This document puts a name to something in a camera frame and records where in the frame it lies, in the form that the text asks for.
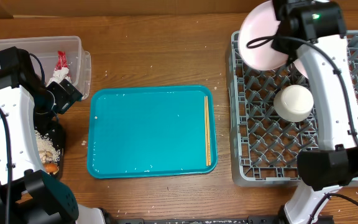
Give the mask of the white tissue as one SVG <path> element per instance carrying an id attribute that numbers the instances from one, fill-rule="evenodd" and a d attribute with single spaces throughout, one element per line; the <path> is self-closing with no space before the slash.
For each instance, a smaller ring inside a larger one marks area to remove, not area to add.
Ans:
<path id="1" fill-rule="evenodd" d="M 52 82 L 60 83 L 63 80 L 67 80 L 71 83 L 69 72 L 70 70 L 68 67 L 62 67 L 59 70 L 54 70 L 52 78 L 49 79 L 46 86 L 49 86 Z"/>

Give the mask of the red snack wrapper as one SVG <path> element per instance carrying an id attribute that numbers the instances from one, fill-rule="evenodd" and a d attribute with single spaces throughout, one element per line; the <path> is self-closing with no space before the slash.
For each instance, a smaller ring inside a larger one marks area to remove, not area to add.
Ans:
<path id="1" fill-rule="evenodd" d="M 68 68 L 66 53 L 58 51 L 58 62 L 55 66 L 55 70 L 61 70 L 62 68 Z"/>

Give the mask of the orange carrot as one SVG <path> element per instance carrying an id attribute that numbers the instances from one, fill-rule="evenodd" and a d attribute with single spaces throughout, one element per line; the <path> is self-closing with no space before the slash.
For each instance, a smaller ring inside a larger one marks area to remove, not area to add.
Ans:
<path id="1" fill-rule="evenodd" d="M 48 174 L 56 174 L 59 171 L 59 166 L 54 163 L 45 163 L 44 169 Z"/>

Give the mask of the wooden chopstick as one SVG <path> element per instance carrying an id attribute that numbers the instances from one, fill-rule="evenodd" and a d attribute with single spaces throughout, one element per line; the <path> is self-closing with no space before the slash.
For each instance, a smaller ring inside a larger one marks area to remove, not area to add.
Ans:
<path id="1" fill-rule="evenodd" d="M 207 134 L 208 134 L 208 162 L 209 162 L 209 165 L 211 165 L 211 153 L 210 153 L 210 136 L 209 136 L 209 108 L 208 108 L 208 105 L 206 107 L 206 112 L 207 112 L 207 127 L 208 127 L 208 130 L 207 130 Z"/>
<path id="2" fill-rule="evenodd" d="M 207 96 L 204 96 L 204 106 L 203 106 L 203 113 L 204 113 L 204 149 L 205 149 L 205 157 L 206 157 L 206 166 L 208 167 L 209 162 L 208 162 L 208 134 L 207 134 L 207 112 L 206 112 L 206 107 L 207 107 Z"/>

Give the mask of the white saucer bowl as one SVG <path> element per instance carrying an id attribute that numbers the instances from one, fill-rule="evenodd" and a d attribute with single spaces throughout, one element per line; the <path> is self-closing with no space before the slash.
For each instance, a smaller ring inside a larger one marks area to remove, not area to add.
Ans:
<path id="1" fill-rule="evenodd" d="M 309 89 L 300 85 L 290 85 L 275 95 L 273 105 L 281 118 L 290 122 L 300 122 L 310 115 L 314 100 Z"/>

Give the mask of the pink bowl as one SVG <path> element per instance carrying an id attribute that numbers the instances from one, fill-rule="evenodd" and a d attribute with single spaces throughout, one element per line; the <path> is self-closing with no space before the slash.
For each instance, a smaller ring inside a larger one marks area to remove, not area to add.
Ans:
<path id="1" fill-rule="evenodd" d="M 300 60 L 300 59 L 296 59 L 296 60 L 293 62 L 293 64 L 294 64 L 295 68 L 296 68 L 306 79 L 308 79 L 308 74 L 307 74 L 307 72 L 306 72 L 306 70 L 305 70 L 305 68 L 304 68 L 304 66 L 303 66 L 303 64 L 302 64 L 302 62 L 301 62 L 301 60 Z"/>

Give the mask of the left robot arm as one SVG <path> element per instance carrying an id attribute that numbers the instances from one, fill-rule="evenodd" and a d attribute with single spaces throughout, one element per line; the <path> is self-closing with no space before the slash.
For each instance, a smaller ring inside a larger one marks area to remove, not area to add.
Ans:
<path id="1" fill-rule="evenodd" d="M 65 113 L 82 94 L 66 79 L 46 85 L 33 57 L 0 51 L 0 223 L 113 223 L 104 209 L 78 204 L 42 164 L 34 119 Z"/>

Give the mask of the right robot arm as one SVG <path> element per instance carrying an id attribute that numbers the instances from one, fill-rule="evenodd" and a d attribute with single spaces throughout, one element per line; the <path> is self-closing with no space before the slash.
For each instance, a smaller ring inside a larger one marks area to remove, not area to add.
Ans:
<path id="1" fill-rule="evenodd" d="M 283 206 L 287 223 L 313 223 L 330 196 L 358 177 L 358 103 L 347 59 L 346 25 L 335 2 L 274 1 L 273 49 L 301 60 L 318 120 L 318 148 L 301 151 L 301 183 Z"/>

